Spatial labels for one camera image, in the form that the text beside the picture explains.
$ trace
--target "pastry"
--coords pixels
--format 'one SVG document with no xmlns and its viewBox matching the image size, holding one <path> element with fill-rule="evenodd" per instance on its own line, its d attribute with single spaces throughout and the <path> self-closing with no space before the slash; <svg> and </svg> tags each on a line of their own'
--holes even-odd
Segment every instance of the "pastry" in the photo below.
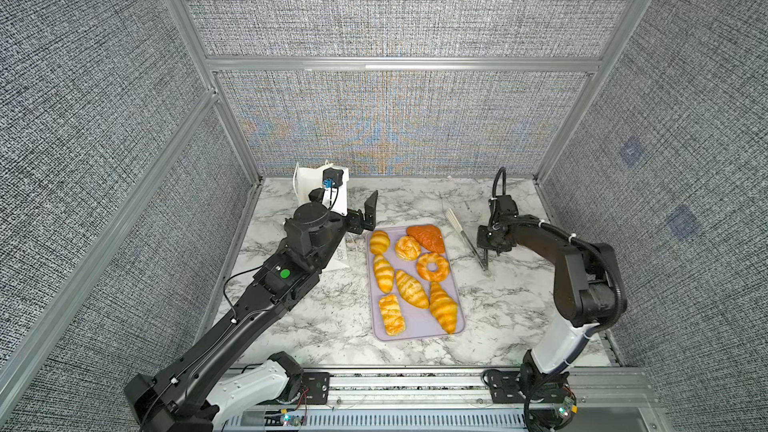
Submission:
<svg viewBox="0 0 768 432">
<path fill-rule="evenodd" d="M 454 302 L 440 284 L 432 282 L 429 285 L 429 311 L 440 323 L 442 330 L 453 334 L 456 332 L 456 317 L 458 316 L 458 304 Z"/>
<path fill-rule="evenodd" d="M 387 335 L 398 335 L 406 330 L 406 320 L 402 317 L 396 295 L 389 294 L 380 298 L 379 308 L 382 311 L 384 330 Z"/>
<path fill-rule="evenodd" d="M 437 270 L 429 270 L 429 264 L 437 265 Z M 448 266 L 448 261 L 445 257 L 440 254 L 430 252 L 418 258 L 418 262 L 416 263 L 416 271 L 421 276 L 421 278 L 426 281 L 441 282 L 446 280 L 446 277 L 448 276 L 448 273 L 451 271 L 451 269 Z"/>
<path fill-rule="evenodd" d="M 410 235 L 403 235 L 395 244 L 395 254 L 402 260 L 416 260 L 422 253 L 422 246 Z"/>
<path fill-rule="evenodd" d="M 442 234 L 436 226 L 408 227 L 406 233 L 415 238 L 428 251 L 437 254 L 446 253 L 446 244 L 442 241 Z"/>
<path fill-rule="evenodd" d="M 395 269 L 389 264 L 383 255 L 373 257 L 373 274 L 376 276 L 376 282 L 379 288 L 385 294 L 392 291 L 392 284 L 395 281 Z"/>
<path fill-rule="evenodd" d="M 383 230 L 375 230 L 371 234 L 371 254 L 381 255 L 389 248 L 389 235 Z"/>
<path fill-rule="evenodd" d="M 419 281 L 403 271 L 397 271 L 396 277 L 397 290 L 400 291 L 400 297 L 414 307 L 429 307 L 427 293 L 424 292 L 424 288 Z"/>
</svg>

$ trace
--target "purple tray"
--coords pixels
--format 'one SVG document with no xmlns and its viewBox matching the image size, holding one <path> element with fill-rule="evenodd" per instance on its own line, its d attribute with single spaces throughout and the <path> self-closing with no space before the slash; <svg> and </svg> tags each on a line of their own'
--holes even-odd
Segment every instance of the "purple tray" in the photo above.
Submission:
<svg viewBox="0 0 768 432">
<path fill-rule="evenodd" d="M 402 270 L 418 280 L 422 284 L 422 287 L 424 287 L 424 292 L 427 293 L 428 297 L 429 282 L 421 278 L 416 272 L 416 261 L 404 261 L 400 259 L 397 254 L 395 254 L 395 244 L 397 244 L 397 241 L 400 239 L 400 237 L 407 235 L 406 229 L 408 227 L 410 226 L 377 229 L 382 230 L 386 232 L 387 235 L 389 235 L 390 244 L 389 248 L 386 250 L 386 252 L 384 252 L 384 258 L 386 258 L 389 261 L 389 264 L 395 268 L 395 272 Z M 386 330 L 384 329 L 384 321 L 382 320 L 382 312 L 379 308 L 379 299 L 388 294 L 385 294 L 381 291 L 379 288 L 379 283 L 376 282 L 376 276 L 373 274 L 373 254 L 371 254 L 370 240 L 371 234 L 369 234 L 368 238 L 366 239 L 366 252 L 368 254 L 368 283 L 371 291 L 371 316 L 373 319 L 373 335 L 379 339 L 379 341 L 391 342 L 415 338 L 444 337 L 447 335 L 459 334 L 464 330 L 466 325 L 466 321 L 464 320 L 464 311 L 462 310 L 461 302 L 458 300 L 458 290 L 456 289 L 456 281 L 453 279 L 453 267 L 451 267 L 451 273 L 448 274 L 446 280 L 440 282 L 440 286 L 458 304 L 456 332 L 454 334 L 447 334 L 446 331 L 442 330 L 442 327 L 440 327 L 437 319 L 432 316 L 428 308 L 414 307 L 406 302 L 405 299 L 400 297 L 400 293 L 397 290 L 397 280 L 395 280 L 391 293 L 397 296 L 397 301 L 400 304 L 402 316 L 406 320 L 406 330 L 399 335 L 387 335 Z M 429 251 L 422 247 L 422 254 L 427 252 Z"/>
</svg>

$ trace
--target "vent grille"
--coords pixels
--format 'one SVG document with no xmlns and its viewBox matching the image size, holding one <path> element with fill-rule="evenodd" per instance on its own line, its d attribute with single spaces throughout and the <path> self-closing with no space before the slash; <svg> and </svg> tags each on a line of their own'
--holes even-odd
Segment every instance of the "vent grille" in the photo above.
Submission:
<svg viewBox="0 0 768 432">
<path fill-rule="evenodd" d="M 226 432 L 296 430 L 264 427 L 233 418 Z M 302 430 L 511 430 L 524 429 L 522 411 L 493 410 L 310 410 Z"/>
</svg>

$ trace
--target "gray fabric wall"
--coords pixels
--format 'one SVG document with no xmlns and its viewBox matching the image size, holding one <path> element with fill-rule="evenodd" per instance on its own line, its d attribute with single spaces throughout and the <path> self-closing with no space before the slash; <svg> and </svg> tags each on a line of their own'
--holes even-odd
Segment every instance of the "gray fabric wall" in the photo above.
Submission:
<svg viewBox="0 0 768 432">
<path fill-rule="evenodd" d="M 329 159 L 360 174 L 536 170 L 583 72 L 221 72 L 260 170 Z"/>
<path fill-rule="evenodd" d="M 0 0 L 0 366 L 205 91 L 163 0 Z M 191 345 L 250 181 L 214 111 L 3 430 L 136 430 Z"/>
<path fill-rule="evenodd" d="M 186 0 L 212 55 L 600 56 L 628 0 Z"/>
<path fill-rule="evenodd" d="M 185 0 L 209 55 L 600 57 L 629 0 Z M 226 72 L 270 175 L 532 175 L 575 73 Z"/>
<path fill-rule="evenodd" d="M 763 430 L 768 0 L 654 0 L 542 190 L 613 244 L 615 329 L 676 430 Z"/>
<path fill-rule="evenodd" d="M 123 386 L 194 342 L 249 188 L 209 112 L 2 430 L 136 430 Z"/>
<path fill-rule="evenodd" d="M 203 87 L 162 0 L 0 0 L 0 367 Z"/>
</svg>

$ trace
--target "marble countertop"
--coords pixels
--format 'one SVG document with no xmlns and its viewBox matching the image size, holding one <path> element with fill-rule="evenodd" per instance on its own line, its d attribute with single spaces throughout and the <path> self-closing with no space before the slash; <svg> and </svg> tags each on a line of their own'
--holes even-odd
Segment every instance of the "marble countertop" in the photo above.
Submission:
<svg viewBox="0 0 768 432">
<path fill-rule="evenodd" d="M 518 365 L 546 329 L 554 269 L 524 247 L 491 257 L 486 277 L 471 251 L 448 223 L 453 208 L 470 239 L 488 221 L 491 179 L 354 178 L 349 204 L 362 209 L 379 190 L 379 227 L 432 223 L 439 226 L 466 316 L 466 329 L 444 338 L 381 342 L 373 336 L 364 235 L 346 235 L 350 267 L 324 272 L 320 283 L 285 317 L 246 350 L 238 364 L 259 363 L 284 350 L 305 367 L 317 365 Z M 508 180 L 507 189 L 523 214 L 546 217 L 532 181 Z M 283 220 L 293 215 L 296 197 L 290 178 L 268 178 L 251 219 L 233 274 L 262 263 L 285 236 Z M 244 274 L 227 285 L 233 302 L 251 282 Z M 219 306 L 218 320 L 228 310 Z M 593 340 L 576 365 L 609 365 Z"/>
</svg>

